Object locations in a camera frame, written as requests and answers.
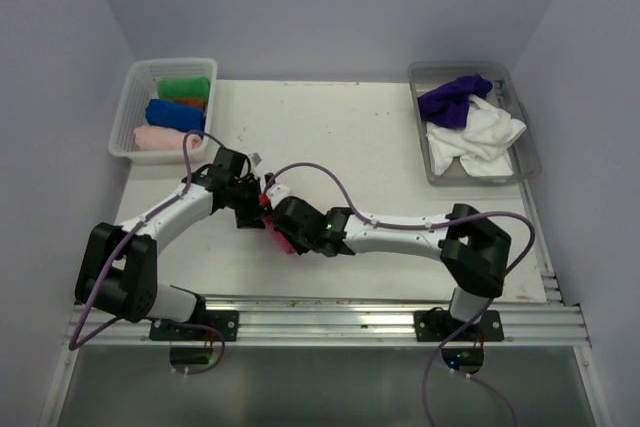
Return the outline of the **pink red towel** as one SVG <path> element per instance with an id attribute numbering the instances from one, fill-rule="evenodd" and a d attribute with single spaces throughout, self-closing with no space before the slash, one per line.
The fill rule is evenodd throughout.
<path id="1" fill-rule="evenodd" d="M 264 217 L 263 223 L 265 225 L 265 229 L 270 233 L 272 238 L 276 241 L 276 243 L 284 253 L 286 253 L 287 255 L 296 253 L 295 248 L 289 243 L 285 236 L 281 232 L 276 230 L 270 217 Z"/>

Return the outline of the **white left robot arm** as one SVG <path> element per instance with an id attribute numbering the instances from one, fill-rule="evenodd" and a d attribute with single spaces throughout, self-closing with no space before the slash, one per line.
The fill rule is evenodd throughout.
<path id="1" fill-rule="evenodd" d="M 93 228 L 75 286 L 77 302 L 132 323 L 170 320 L 185 339 L 208 326 L 203 299 L 158 280 L 158 257 L 187 229 L 219 210 L 234 212 L 239 229 L 263 229 L 260 179 L 247 155 L 221 147 L 180 186 L 145 213 Z"/>

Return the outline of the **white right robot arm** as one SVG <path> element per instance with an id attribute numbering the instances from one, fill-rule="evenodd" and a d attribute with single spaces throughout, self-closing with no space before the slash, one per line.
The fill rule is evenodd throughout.
<path id="1" fill-rule="evenodd" d="M 389 253 L 441 262 L 456 282 L 445 326 L 451 336 L 468 339 L 481 327 L 481 310 L 502 295 L 511 237 L 467 204 L 449 213 L 422 218 L 357 216 L 348 207 L 323 213 L 289 196 L 271 213 L 276 232 L 296 253 L 326 257 Z"/>

